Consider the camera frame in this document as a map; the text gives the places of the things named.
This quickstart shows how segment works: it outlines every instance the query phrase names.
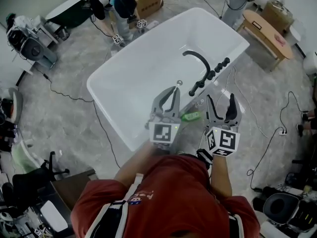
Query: marble floor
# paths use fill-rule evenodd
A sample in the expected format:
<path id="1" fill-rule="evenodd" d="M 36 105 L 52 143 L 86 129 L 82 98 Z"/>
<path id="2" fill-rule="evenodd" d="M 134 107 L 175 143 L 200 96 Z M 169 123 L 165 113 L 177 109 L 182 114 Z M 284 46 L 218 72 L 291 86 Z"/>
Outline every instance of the marble floor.
<path id="1" fill-rule="evenodd" d="M 224 0 L 207 1 L 221 14 Z M 148 18 L 148 21 L 163 22 L 192 7 L 202 7 L 215 14 L 203 0 L 164 0 L 163 8 Z M 226 69 L 215 85 L 206 89 L 193 102 L 191 110 L 205 112 L 206 102 L 203 100 L 206 94 L 217 100 L 225 92 L 217 106 L 217 111 L 224 114 L 228 105 L 227 96 L 229 93 L 236 95 L 243 111 L 239 126 L 241 138 L 238 152 L 228 158 L 228 165 L 233 193 L 244 195 L 251 200 L 254 193 L 250 190 L 251 177 L 248 177 L 246 172 L 256 166 L 269 138 L 274 130 L 281 126 L 280 110 L 287 103 L 288 92 L 294 92 L 301 109 L 309 110 L 314 105 L 311 99 L 311 83 L 302 69 L 302 58 L 296 49 L 293 60 L 284 61 L 276 70 L 270 72 L 269 69 L 274 63 L 273 56 L 248 32 L 243 30 L 241 34 L 249 41 L 250 47 L 236 61 L 236 73 L 234 68 Z M 87 20 L 72 29 L 66 41 L 54 47 L 58 62 L 52 70 L 47 71 L 41 66 L 37 69 L 50 77 L 54 90 L 67 93 L 74 98 L 92 100 L 86 88 L 86 81 L 92 72 L 109 59 L 110 44 L 109 38 L 102 35 Z M 234 76 L 236 84 L 256 114 L 259 126 L 268 138 L 259 131 L 248 102 L 234 84 Z M 25 75 L 19 90 L 24 97 L 19 126 L 25 140 L 34 140 L 34 153 L 47 158 L 50 151 L 61 150 L 63 155 L 58 160 L 59 168 L 70 169 L 72 175 L 94 168 L 101 179 L 114 176 L 118 167 L 92 103 L 73 101 L 51 92 L 48 81 L 36 70 L 33 76 Z M 99 110 L 98 113 L 112 142 L 116 158 L 122 165 L 133 153 Z M 297 136 L 295 124 L 301 119 L 292 96 L 288 108 L 283 111 L 282 119 L 287 126 L 288 135 L 274 137 L 266 156 L 255 172 L 253 186 L 272 185 L 283 181 L 293 168 L 291 160 L 307 151 L 310 137 Z M 206 124 L 205 118 L 184 124 L 178 138 L 177 150 L 195 153 Z M 13 172 L 11 164 L 4 167 L 10 174 Z"/>

